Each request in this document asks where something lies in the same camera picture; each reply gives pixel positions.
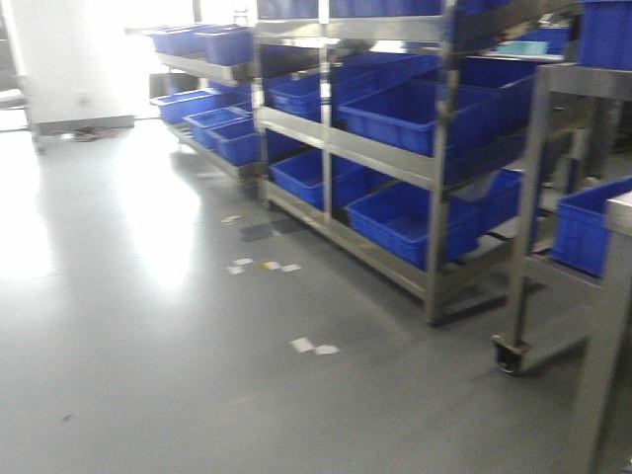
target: blue plastic crate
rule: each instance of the blue plastic crate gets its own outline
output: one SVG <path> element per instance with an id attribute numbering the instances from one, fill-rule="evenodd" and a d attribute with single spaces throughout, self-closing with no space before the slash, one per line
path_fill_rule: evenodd
<path id="1" fill-rule="evenodd" d="M 244 101 L 249 101 L 252 97 L 252 86 L 250 84 L 244 84 L 243 86 L 227 86 L 220 84 L 219 82 L 208 81 L 208 87 L 222 92 L 224 94 L 235 94 L 240 96 Z"/>
<path id="2" fill-rule="evenodd" d="M 431 195 L 398 183 L 347 207 L 352 228 L 364 237 L 426 269 Z M 453 261 L 478 247 L 476 207 L 453 198 L 449 206 L 446 258 Z"/>
<path id="3" fill-rule="evenodd" d="M 582 0 L 580 64 L 632 70 L 632 0 Z"/>
<path id="4" fill-rule="evenodd" d="M 610 239 L 605 226 L 607 201 L 630 191 L 632 177 L 561 198 L 551 258 L 601 277 Z"/>
<path id="5" fill-rule="evenodd" d="M 500 94 L 499 132 L 509 133 L 525 126 L 531 112 L 531 98 L 537 66 L 543 62 L 521 59 L 467 57 L 462 61 L 461 84 L 481 87 Z M 428 71 L 422 80 L 435 81 L 437 70 Z"/>
<path id="6" fill-rule="evenodd" d="M 278 159 L 286 158 L 298 151 L 299 148 L 304 148 L 305 144 L 302 141 L 294 140 L 289 136 L 275 131 L 268 130 L 266 132 L 268 136 L 268 158 L 269 163 L 274 163 Z"/>
<path id="7" fill-rule="evenodd" d="M 333 18 L 440 15 L 442 0 L 334 0 Z"/>
<path id="8" fill-rule="evenodd" d="M 372 72 L 358 73 L 354 68 L 339 67 L 334 70 L 333 75 L 335 117 L 338 116 L 337 104 L 368 95 L 377 89 L 375 74 Z M 318 74 L 280 84 L 271 88 L 270 94 L 277 109 L 305 119 L 320 120 Z"/>
<path id="9" fill-rule="evenodd" d="M 158 106 L 160 117 L 169 123 L 180 123 L 186 116 L 230 106 L 235 97 L 213 89 L 182 92 L 172 96 L 157 97 L 151 104 Z"/>
<path id="10" fill-rule="evenodd" d="M 438 67 L 438 57 L 433 54 L 393 54 L 368 52 L 343 60 L 345 67 L 375 73 L 377 87 L 388 88 L 406 82 L 411 77 Z"/>
<path id="11" fill-rule="evenodd" d="M 501 170 L 485 197 L 471 202 L 478 209 L 479 235 L 517 216 L 521 186 L 520 171 Z"/>
<path id="12" fill-rule="evenodd" d="M 262 19 L 318 18 L 318 0 L 264 0 L 259 8 Z"/>
<path id="13" fill-rule="evenodd" d="M 234 27 L 197 36 L 203 40 L 206 61 L 210 63 L 232 66 L 253 60 L 255 43 L 250 28 Z"/>
<path id="14" fill-rule="evenodd" d="M 348 129 L 393 146 L 434 154 L 437 86 L 410 81 L 340 107 Z M 459 110 L 450 126 L 452 153 L 460 154 L 492 141 L 499 131 L 500 95 L 462 87 Z"/>
<path id="15" fill-rule="evenodd" d="M 202 112 L 201 114 L 195 114 L 193 116 L 187 116 L 185 117 L 185 122 L 189 124 L 191 133 L 199 143 L 204 145 L 206 148 L 214 148 L 215 143 L 213 143 L 210 135 L 206 133 L 207 130 L 227 125 L 234 121 L 247 120 L 250 118 L 250 114 L 242 111 L 241 109 L 236 107 L 227 107 L 210 112 Z"/>
<path id="16" fill-rule="evenodd" d="M 570 28 L 540 28 L 516 38 L 518 41 L 545 41 L 547 54 L 562 54 L 571 37 Z"/>
<path id="17" fill-rule="evenodd" d="M 196 35 L 197 33 L 216 33 L 226 28 L 230 28 L 230 26 L 195 24 L 166 28 L 152 32 L 149 36 L 154 41 L 156 52 L 185 56 L 204 50 L 203 42 Z"/>
<path id="18" fill-rule="evenodd" d="M 503 136 L 471 153 L 451 157 L 445 165 L 445 183 L 458 185 L 507 166 L 524 155 L 525 145 L 526 136 L 519 133 Z"/>
<path id="19" fill-rule="evenodd" d="M 215 150 L 222 158 L 235 166 L 259 161 L 259 136 L 252 120 L 237 121 L 207 130 L 215 143 Z"/>
<path id="20" fill-rule="evenodd" d="M 465 15 L 475 15 L 511 2 L 512 0 L 460 0 L 458 5 L 463 9 Z"/>
<path id="21" fill-rule="evenodd" d="M 275 182 L 319 209 L 324 208 L 321 150 L 309 150 L 271 166 Z M 332 156 L 333 207 L 339 208 L 368 192 L 363 168 L 353 161 Z"/>
<path id="22" fill-rule="evenodd" d="M 240 102 L 235 104 L 233 107 L 244 111 L 247 114 L 251 114 L 253 112 L 253 103 L 251 101 Z"/>

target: gray floor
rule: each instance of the gray floor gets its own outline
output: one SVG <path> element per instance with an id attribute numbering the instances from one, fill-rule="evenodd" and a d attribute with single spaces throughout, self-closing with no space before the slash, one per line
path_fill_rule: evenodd
<path id="1" fill-rule="evenodd" d="M 579 354 L 501 374 L 503 310 L 429 328 L 159 122 L 0 147 L 0 472 L 560 473 Z M 239 258 L 302 269 L 232 276 Z"/>

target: caster wheel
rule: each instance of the caster wheel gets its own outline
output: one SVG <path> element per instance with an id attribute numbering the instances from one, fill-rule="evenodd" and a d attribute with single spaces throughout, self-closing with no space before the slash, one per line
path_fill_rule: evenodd
<path id="1" fill-rule="evenodd" d="M 509 349 L 496 344 L 496 364 L 504 373 L 513 376 L 521 375 L 522 360 L 523 355 L 516 354 Z"/>

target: metal frame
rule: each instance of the metal frame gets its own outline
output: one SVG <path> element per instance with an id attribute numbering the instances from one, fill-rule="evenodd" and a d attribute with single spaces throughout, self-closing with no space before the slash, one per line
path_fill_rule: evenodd
<path id="1" fill-rule="evenodd" d="M 193 9 L 196 21 L 200 22 L 201 9 L 199 0 L 194 0 Z M 171 54 L 156 53 L 156 55 L 162 64 L 169 67 L 170 72 L 173 69 L 177 69 L 196 76 L 198 79 L 210 80 L 227 86 L 241 86 L 253 82 L 254 63 L 224 66 L 206 62 L 202 54 L 174 56 Z M 243 166 L 232 165 L 195 140 L 184 123 L 170 124 L 165 122 L 165 125 L 169 131 L 178 137 L 180 143 L 191 147 L 201 158 L 239 182 L 257 179 L 264 170 L 262 163 L 251 163 Z"/>
<path id="2" fill-rule="evenodd" d="M 256 32 L 255 117 L 262 134 L 263 156 L 268 160 L 266 131 L 273 130 L 320 148 L 324 153 L 324 202 L 321 212 L 270 183 L 264 172 L 262 200 L 272 202 L 308 223 L 341 247 L 376 268 L 425 302 L 425 314 L 432 325 L 446 320 L 441 306 L 456 292 L 483 278 L 498 264 L 509 259 L 513 242 L 505 242 L 472 259 L 459 269 L 444 262 L 449 197 L 466 183 L 445 184 L 445 152 L 448 125 L 456 109 L 459 63 L 463 53 L 494 43 L 498 35 L 511 38 L 525 33 L 544 13 L 577 7 L 574 0 L 514 0 L 510 5 L 486 13 L 461 18 L 457 0 L 446 0 L 444 14 L 434 17 L 330 19 L 329 1 L 319 1 L 320 18 L 301 20 L 259 20 Z M 329 71 L 340 40 L 360 40 L 372 50 L 437 54 L 443 74 L 436 102 L 434 157 L 423 156 L 332 127 Z M 266 107 L 262 79 L 262 47 L 269 44 L 318 48 L 320 54 L 322 121 L 315 122 Z M 503 151 L 491 145 L 489 152 Z M 332 217 L 331 154 L 356 161 L 396 179 L 427 189 L 432 194 L 428 270 L 423 272 L 359 236 Z"/>
<path id="3" fill-rule="evenodd" d="M 533 231 L 537 209 L 541 203 L 540 174 L 543 164 L 543 148 L 552 119 L 550 117 L 551 94 L 563 93 L 606 99 L 632 101 L 632 72 L 587 68 L 574 64 L 546 65 L 539 68 L 533 98 L 531 125 L 525 153 L 526 168 L 520 204 L 520 224 L 515 242 L 510 282 L 510 327 L 493 336 L 497 348 L 497 362 L 502 370 L 519 374 L 523 369 L 525 354 L 530 345 L 523 341 L 527 319 L 527 288 L 532 281 L 554 285 L 579 285 L 588 295 L 602 300 L 605 296 L 603 281 L 585 276 L 547 257 L 534 255 L 537 245 Z M 578 177 L 569 180 L 577 182 Z"/>
<path id="4" fill-rule="evenodd" d="M 259 178 L 259 176 L 261 176 L 263 172 L 263 166 L 261 162 L 250 163 L 243 166 L 232 165 L 224 158 L 219 156 L 217 153 L 209 150 L 204 145 L 195 140 L 185 123 L 173 125 L 165 122 L 165 125 L 167 126 L 167 129 L 169 131 L 171 131 L 174 135 L 178 137 L 178 141 L 180 143 L 191 147 L 201 158 L 216 166 L 231 178 L 240 182 L 245 182 Z"/>
<path id="5" fill-rule="evenodd" d="M 594 309 L 584 371 L 571 422 L 564 472 L 591 474 L 598 470 L 605 415 L 632 304 L 632 193 L 611 199 L 607 226 L 610 250 Z"/>
<path id="6" fill-rule="evenodd" d="M 250 84 L 253 80 L 253 64 L 237 64 L 222 66 L 206 62 L 202 55 L 172 56 L 171 54 L 156 53 L 158 60 L 170 69 L 179 69 L 187 74 L 203 79 L 226 84 L 227 86 L 241 86 Z"/>

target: paper scrap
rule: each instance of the paper scrap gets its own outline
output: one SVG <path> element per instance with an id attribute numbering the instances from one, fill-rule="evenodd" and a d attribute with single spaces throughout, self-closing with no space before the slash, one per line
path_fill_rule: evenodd
<path id="1" fill-rule="evenodd" d="M 231 275 L 239 275 L 239 274 L 244 273 L 244 268 L 243 267 L 226 267 L 226 270 Z"/>
<path id="2" fill-rule="evenodd" d="M 241 215 L 229 215 L 221 219 L 222 224 L 234 224 L 236 220 L 241 219 Z"/>
<path id="3" fill-rule="evenodd" d="M 301 266 L 297 265 L 297 264 L 291 264 L 291 265 L 286 265 L 285 267 L 281 267 L 280 269 L 283 270 L 286 273 L 288 273 L 288 272 L 296 272 L 297 270 L 301 269 Z"/>
<path id="4" fill-rule="evenodd" d="M 316 356 L 330 356 L 331 354 L 337 354 L 340 352 L 336 346 L 323 345 L 317 348 L 314 348 L 314 354 Z"/>
<path id="5" fill-rule="evenodd" d="M 300 338 L 291 341 L 290 344 L 296 349 L 296 351 L 300 354 L 307 353 L 309 351 L 314 350 L 314 345 L 307 338 Z"/>
<path id="6" fill-rule="evenodd" d="M 280 269 L 279 262 L 263 262 L 259 264 L 261 270 L 278 270 Z"/>
<path id="7" fill-rule="evenodd" d="M 239 260 L 233 260 L 233 264 L 238 265 L 238 266 L 244 266 L 244 265 L 248 265 L 248 264 L 252 264 L 253 262 L 255 262 L 253 259 L 239 259 Z"/>

